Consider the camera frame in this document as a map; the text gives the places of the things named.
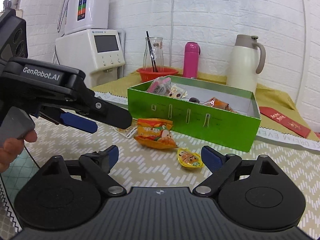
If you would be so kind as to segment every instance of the jug handle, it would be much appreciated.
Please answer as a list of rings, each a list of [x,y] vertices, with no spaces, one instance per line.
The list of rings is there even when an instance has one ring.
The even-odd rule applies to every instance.
[[[263,67],[264,67],[264,64],[266,61],[266,49],[260,43],[253,43],[253,45],[259,47],[259,49],[260,49],[260,61],[259,61],[258,67],[256,69],[256,73],[260,74],[263,70]]]

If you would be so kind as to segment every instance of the wall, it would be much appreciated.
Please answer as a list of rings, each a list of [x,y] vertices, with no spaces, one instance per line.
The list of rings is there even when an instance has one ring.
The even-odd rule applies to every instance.
[[[320,132],[320,0],[307,0],[311,31],[309,71],[301,115],[309,126]]]
[[[145,31],[164,37],[168,64],[171,0],[110,0],[109,27],[126,29],[126,73],[142,65]],[[239,33],[258,35],[267,63],[259,82],[297,96],[304,52],[301,0],[175,0],[172,65],[183,65],[184,45],[201,47],[199,71],[225,74]]]
[[[29,58],[52,62],[54,43],[63,34],[57,23],[63,0],[20,0],[20,9],[27,22]]]

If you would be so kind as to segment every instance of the red bowl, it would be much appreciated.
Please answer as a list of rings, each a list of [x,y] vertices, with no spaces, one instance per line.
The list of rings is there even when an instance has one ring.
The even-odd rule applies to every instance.
[[[175,70],[173,68],[164,67],[164,71],[162,72],[153,72],[152,68],[139,68],[137,69],[137,72],[140,73],[142,82],[147,82],[150,80],[154,80],[157,77],[164,77],[169,75],[175,75],[178,74],[178,70]]]

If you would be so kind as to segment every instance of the color indicator panel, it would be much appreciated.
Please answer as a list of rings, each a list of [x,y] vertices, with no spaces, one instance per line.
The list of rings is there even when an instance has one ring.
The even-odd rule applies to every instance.
[[[87,4],[87,0],[79,0],[78,21],[85,18],[85,5],[86,4]]]

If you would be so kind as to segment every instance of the red envelope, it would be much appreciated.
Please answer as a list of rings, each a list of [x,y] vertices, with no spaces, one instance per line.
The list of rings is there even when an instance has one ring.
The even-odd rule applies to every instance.
[[[291,131],[294,131],[296,134],[302,136],[303,138],[307,138],[311,130],[308,127],[303,126],[290,119],[289,117],[281,114],[277,110],[271,107],[261,106],[259,107],[260,113],[269,117],[270,119],[276,121],[277,123],[283,125]]]

